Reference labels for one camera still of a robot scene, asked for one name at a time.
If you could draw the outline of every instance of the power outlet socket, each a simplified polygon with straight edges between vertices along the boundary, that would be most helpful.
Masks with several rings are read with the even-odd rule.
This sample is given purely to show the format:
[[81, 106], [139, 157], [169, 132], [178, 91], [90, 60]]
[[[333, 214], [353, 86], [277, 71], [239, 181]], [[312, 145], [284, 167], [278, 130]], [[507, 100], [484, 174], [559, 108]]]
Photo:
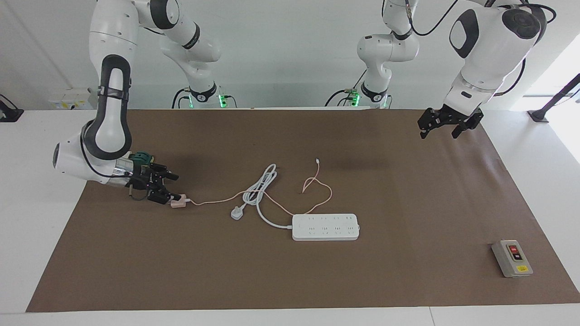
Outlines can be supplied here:
[[300, 214], [292, 217], [295, 241], [354, 241], [360, 226], [355, 214]]

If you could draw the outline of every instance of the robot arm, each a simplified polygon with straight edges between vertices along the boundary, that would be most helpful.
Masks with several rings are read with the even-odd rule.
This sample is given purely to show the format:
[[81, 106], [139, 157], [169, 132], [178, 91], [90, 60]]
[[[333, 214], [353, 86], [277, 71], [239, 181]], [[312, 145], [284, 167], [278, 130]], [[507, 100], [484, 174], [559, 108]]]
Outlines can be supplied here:
[[139, 26], [163, 30], [189, 58], [213, 62], [220, 57], [219, 47], [201, 35], [177, 0], [100, 0], [89, 33], [90, 59], [100, 80], [97, 114], [80, 133], [57, 144], [53, 165], [83, 180], [146, 190], [147, 199], [166, 204], [179, 195], [166, 190], [164, 179], [178, 176], [152, 163], [147, 153], [126, 156], [132, 144], [126, 115]]
[[445, 97], [443, 107], [428, 108], [419, 119], [421, 138], [443, 125], [457, 125], [453, 138], [474, 129], [483, 117], [480, 105], [494, 97], [506, 77], [541, 39], [545, 27], [546, 16], [540, 8], [514, 5], [465, 11], [449, 35], [451, 45], [465, 59], [465, 65]]
[[412, 16], [418, 1], [410, 0], [407, 8], [405, 0], [388, 0], [383, 8], [383, 22], [392, 32], [366, 36], [358, 42], [358, 56], [367, 65], [365, 80], [357, 88], [358, 94], [362, 94], [360, 105], [382, 107], [392, 76], [385, 64], [417, 57], [419, 39], [411, 30], [407, 10]]

